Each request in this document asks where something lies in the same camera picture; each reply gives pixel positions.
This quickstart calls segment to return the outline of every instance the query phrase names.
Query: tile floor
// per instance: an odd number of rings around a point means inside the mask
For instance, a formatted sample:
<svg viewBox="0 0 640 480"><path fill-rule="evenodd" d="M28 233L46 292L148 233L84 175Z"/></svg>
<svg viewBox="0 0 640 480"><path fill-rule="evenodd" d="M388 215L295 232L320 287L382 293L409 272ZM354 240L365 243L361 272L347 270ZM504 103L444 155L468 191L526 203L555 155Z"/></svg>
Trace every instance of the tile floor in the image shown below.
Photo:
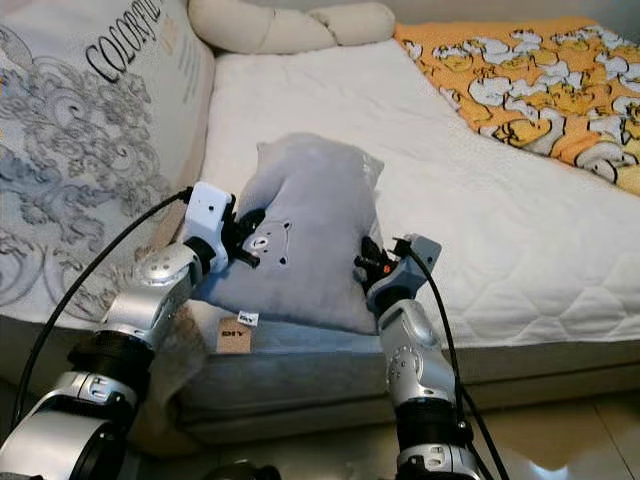
<svg viewBox="0 0 640 480"><path fill-rule="evenodd" d="M512 480L640 480L640 392L494 411L485 420ZM483 442L476 445L488 458ZM138 480L200 480L243 458L276 465L284 480L392 479L396 453L395 430L386 425L150 462Z"/></svg>

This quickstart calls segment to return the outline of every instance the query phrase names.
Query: wall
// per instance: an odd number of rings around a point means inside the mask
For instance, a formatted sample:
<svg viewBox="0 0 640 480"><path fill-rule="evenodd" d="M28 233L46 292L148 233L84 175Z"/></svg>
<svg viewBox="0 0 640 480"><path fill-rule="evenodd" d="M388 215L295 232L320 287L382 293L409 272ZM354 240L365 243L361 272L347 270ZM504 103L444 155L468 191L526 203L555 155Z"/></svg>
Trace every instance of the wall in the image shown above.
<svg viewBox="0 0 640 480"><path fill-rule="evenodd" d="M590 17L629 40L640 42L638 0L379 0L404 23L453 20L526 20L567 15ZM354 0L251 0L258 5L309 10Z"/></svg>

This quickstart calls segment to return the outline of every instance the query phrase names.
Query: bed sheet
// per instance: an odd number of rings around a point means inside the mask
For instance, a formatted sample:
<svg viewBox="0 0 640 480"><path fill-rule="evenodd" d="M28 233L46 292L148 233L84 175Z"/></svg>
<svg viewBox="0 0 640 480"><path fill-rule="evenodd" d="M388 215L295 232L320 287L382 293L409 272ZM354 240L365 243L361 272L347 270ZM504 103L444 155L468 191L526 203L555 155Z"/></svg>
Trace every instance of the bed sheet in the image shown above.
<svg viewBox="0 0 640 480"><path fill-rule="evenodd" d="M240 193L256 144L296 131L385 162L383 237L443 245L434 276L458 345L640 338L638 199L474 134L395 41L219 58L203 180ZM437 319L426 288L418 299Z"/></svg>

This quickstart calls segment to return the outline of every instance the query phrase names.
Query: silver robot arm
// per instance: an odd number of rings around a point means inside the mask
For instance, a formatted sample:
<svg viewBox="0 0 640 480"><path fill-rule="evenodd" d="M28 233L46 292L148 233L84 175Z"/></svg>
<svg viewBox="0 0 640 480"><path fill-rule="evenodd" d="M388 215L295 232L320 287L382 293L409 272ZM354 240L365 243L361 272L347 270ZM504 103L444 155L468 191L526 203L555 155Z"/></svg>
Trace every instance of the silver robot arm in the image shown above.
<svg viewBox="0 0 640 480"><path fill-rule="evenodd" d="M210 185L194 187L187 241L145 258L100 328L69 355L73 369L25 416L0 449L0 480L115 479L125 438L146 396L148 369L177 310L208 272L240 250L264 212L239 226L235 199Z"/></svg>
<svg viewBox="0 0 640 480"><path fill-rule="evenodd" d="M457 418L455 376L441 352L438 337L415 300L426 281L419 266L399 246L410 246L431 270L440 245L412 235L397 239L391 260L370 240L363 240L356 265L376 314L387 363L387 386L397 421L400 454L397 480L480 480L466 448L469 424Z"/></svg>

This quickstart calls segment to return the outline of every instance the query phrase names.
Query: orange blanket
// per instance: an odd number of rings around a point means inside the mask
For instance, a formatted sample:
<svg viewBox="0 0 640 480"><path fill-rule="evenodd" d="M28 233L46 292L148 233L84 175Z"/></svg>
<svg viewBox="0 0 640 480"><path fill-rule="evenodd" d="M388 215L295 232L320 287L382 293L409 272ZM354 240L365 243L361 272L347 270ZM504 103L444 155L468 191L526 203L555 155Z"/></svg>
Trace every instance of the orange blanket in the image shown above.
<svg viewBox="0 0 640 480"><path fill-rule="evenodd" d="M486 136L640 195L640 47L596 22L398 25L395 38Z"/></svg>

